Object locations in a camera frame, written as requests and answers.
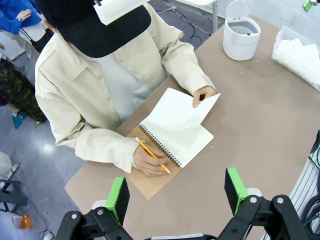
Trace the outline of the person right hand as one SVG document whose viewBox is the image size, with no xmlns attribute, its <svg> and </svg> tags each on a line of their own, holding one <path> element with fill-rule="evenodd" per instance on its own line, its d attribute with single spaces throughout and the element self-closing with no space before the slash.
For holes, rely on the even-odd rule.
<svg viewBox="0 0 320 240">
<path fill-rule="evenodd" d="M 136 148 L 133 157 L 133 162 L 136 168 L 148 177 L 167 175 L 168 173 L 161 167 L 161 165 L 166 165 L 171 160 L 158 148 L 154 148 L 150 145 L 146 146 L 151 150 L 156 158 L 149 155 L 145 149 L 139 145 Z"/>
</svg>

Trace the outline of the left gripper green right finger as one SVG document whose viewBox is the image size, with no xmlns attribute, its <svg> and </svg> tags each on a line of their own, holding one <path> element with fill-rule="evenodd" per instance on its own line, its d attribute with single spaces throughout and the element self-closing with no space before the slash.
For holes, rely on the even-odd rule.
<svg viewBox="0 0 320 240">
<path fill-rule="evenodd" d="M 225 170 L 224 190 L 233 214 L 217 237 L 219 240 L 245 240 L 252 227 L 263 227 L 271 240 L 307 240 L 296 209 L 287 195 L 272 200 L 249 194 L 236 168 Z"/>
</svg>

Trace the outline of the person left hand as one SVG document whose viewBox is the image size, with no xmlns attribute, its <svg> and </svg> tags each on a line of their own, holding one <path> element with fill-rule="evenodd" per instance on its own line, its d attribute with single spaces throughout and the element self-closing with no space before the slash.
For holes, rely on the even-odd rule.
<svg viewBox="0 0 320 240">
<path fill-rule="evenodd" d="M 204 86 L 193 93 L 192 107 L 196 108 L 201 101 L 216 94 L 216 90 L 211 86 Z"/>
</svg>

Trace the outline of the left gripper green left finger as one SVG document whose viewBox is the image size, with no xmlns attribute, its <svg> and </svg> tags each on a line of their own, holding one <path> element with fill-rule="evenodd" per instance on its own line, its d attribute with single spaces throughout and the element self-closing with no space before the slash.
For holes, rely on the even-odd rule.
<svg viewBox="0 0 320 240">
<path fill-rule="evenodd" d="M 82 214 L 68 211 L 56 240 L 131 240 L 123 224 L 130 200 L 126 178 L 116 177 L 106 203 Z"/>
</svg>

